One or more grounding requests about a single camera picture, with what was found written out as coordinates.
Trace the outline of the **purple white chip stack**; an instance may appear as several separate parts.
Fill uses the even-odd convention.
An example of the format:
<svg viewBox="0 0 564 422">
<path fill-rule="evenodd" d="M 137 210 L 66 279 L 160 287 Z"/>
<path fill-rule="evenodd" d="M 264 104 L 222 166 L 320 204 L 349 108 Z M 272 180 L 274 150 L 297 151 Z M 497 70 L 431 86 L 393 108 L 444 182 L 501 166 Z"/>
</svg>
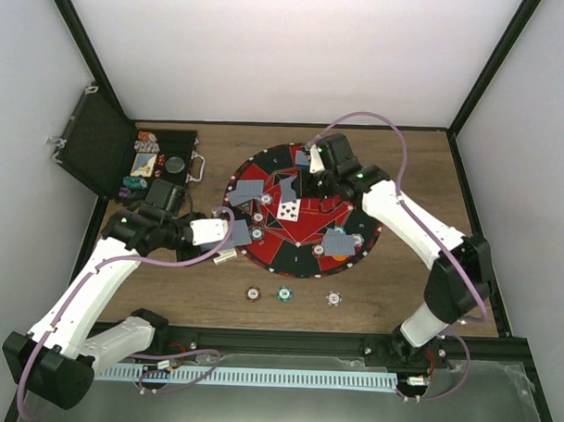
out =
<svg viewBox="0 0 564 422">
<path fill-rule="evenodd" d="M 339 292 L 328 292 L 326 302 L 329 306 L 338 306 L 342 302 L 342 295 Z"/>
</svg>

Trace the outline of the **blue green chip stack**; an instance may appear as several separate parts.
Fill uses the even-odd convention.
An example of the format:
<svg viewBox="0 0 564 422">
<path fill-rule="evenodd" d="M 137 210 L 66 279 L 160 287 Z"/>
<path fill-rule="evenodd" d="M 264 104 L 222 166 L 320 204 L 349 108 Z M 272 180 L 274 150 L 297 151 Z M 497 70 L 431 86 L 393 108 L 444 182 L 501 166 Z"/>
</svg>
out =
<svg viewBox="0 0 564 422">
<path fill-rule="evenodd" d="M 276 297 L 281 302 L 288 302 L 293 298 L 293 291 L 289 287 L 280 287 L 280 289 L 276 291 Z"/>
</svg>

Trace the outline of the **dealt blue card top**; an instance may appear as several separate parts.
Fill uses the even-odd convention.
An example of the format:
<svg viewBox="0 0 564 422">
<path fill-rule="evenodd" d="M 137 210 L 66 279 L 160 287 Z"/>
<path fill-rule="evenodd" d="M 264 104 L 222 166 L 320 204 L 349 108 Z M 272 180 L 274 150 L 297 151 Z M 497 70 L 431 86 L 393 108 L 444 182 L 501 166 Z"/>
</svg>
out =
<svg viewBox="0 0 564 422">
<path fill-rule="evenodd" d="M 310 164 L 310 155 L 303 150 L 296 150 L 294 157 L 295 164 Z"/>
</svg>

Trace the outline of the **orange black chip stack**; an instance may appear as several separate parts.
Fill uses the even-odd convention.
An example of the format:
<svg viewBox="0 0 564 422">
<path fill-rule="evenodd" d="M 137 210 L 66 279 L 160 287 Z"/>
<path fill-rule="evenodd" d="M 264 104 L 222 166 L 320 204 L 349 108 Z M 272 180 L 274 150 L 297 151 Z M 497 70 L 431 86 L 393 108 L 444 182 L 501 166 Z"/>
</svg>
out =
<svg viewBox="0 0 564 422">
<path fill-rule="evenodd" d="M 249 302 L 255 302 L 260 298 L 260 290 L 257 287 L 249 287 L 245 291 L 245 298 Z"/>
</svg>

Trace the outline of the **purple white chips seat four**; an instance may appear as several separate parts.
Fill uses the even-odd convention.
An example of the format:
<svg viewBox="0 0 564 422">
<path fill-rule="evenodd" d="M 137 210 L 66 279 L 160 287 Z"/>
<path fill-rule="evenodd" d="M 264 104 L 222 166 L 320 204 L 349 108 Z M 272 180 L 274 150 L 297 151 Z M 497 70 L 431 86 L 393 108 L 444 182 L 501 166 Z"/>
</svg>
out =
<svg viewBox="0 0 564 422">
<path fill-rule="evenodd" d="M 270 205 L 271 203 L 273 203 L 273 197 L 269 193 L 264 192 L 259 197 L 259 202 L 262 203 L 263 205 Z"/>
</svg>

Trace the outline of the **dealt blue card seat ten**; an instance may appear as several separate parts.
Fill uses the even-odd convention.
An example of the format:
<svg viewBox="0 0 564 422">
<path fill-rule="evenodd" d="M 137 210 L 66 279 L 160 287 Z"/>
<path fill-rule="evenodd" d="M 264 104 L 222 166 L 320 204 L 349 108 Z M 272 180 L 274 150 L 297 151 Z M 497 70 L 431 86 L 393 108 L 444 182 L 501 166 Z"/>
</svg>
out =
<svg viewBox="0 0 564 422">
<path fill-rule="evenodd" d="M 338 230 L 327 230 L 322 238 L 321 246 L 326 256 L 353 256 L 356 254 L 354 238 Z"/>
</svg>

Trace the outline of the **dealt blue card seat four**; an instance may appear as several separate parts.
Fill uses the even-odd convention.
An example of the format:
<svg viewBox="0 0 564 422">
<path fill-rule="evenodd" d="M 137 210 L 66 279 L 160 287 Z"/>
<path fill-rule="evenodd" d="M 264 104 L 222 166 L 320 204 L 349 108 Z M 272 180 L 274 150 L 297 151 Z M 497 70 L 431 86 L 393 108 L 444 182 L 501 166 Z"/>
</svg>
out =
<svg viewBox="0 0 564 422">
<path fill-rule="evenodd" d="M 239 180 L 235 192 L 242 197 L 261 196 L 264 184 L 263 180 Z"/>
</svg>

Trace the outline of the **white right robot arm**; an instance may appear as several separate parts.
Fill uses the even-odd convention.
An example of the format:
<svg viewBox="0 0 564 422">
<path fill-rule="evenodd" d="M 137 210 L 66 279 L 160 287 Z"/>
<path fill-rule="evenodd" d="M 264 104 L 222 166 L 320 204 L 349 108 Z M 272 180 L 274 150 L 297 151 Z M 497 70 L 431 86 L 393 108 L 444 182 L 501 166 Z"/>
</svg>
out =
<svg viewBox="0 0 564 422">
<path fill-rule="evenodd" d="M 308 166 L 293 184 L 299 197 L 340 197 L 395 233 L 429 271 L 421 305 L 392 333 L 398 364 L 417 364 L 428 342 L 459 320 L 472 320 L 474 308 L 485 320 L 494 274 L 483 236 L 446 225 L 409 199 L 388 173 L 362 166 L 341 133 L 314 138 L 306 151 Z"/>
</svg>

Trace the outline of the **blue green chips seat two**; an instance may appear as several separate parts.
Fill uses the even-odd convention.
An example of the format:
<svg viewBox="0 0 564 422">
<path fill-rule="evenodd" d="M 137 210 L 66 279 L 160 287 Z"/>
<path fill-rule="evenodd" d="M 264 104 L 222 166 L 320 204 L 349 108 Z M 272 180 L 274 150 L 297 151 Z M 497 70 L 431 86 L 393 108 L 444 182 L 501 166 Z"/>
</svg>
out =
<svg viewBox="0 0 564 422">
<path fill-rule="evenodd" d="M 252 227 L 249 232 L 250 232 L 250 236 L 251 236 L 253 241 L 262 240 L 265 236 L 265 231 L 260 226 Z"/>
</svg>

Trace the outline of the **seven of spades card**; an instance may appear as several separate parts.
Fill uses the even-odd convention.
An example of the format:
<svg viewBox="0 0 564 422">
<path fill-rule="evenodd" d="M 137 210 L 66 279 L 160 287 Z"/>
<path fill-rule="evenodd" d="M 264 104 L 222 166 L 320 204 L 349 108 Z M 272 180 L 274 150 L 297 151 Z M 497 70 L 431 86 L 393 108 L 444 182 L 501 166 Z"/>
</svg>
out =
<svg viewBox="0 0 564 422">
<path fill-rule="evenodd" d="M 276 211 L 276 218 L 278 220 L 294 221 L 298 220 L 299 212 L 301 210 L 301 201 L 294 199 L 287 202 L 280 202 L 278 210 Z"/>
</svg>

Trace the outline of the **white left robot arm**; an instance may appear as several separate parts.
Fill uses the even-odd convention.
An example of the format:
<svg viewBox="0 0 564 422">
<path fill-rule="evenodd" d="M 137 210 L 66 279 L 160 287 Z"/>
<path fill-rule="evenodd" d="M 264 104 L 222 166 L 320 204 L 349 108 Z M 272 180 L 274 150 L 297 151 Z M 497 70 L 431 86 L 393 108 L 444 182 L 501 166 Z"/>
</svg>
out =
<svg viewBox="0 0 564 422">
<path fill-rule="evenodd" d="M 26 392 L 70 409 L 90 390 L 96 374 L 127 357 L 158 359 L 169 349 L 169 322 L 138 309 L 111 329 L 90 334 L 117 289 L 140 265 L 157 266 L 156 249 L 176 253 L 174 267 L 190 267 L 210 258 L 231 238 L 234 214 L 217 207 L 212 217 L 181 215 L 186 190 L 155 180 L 146 197 L 120 209 L 105 225 L 91 257 L 57 303 L 27 333 L 13 332 L 2 350 L 18 385 L 16 405 L 22 418 Z"/>
</svg>

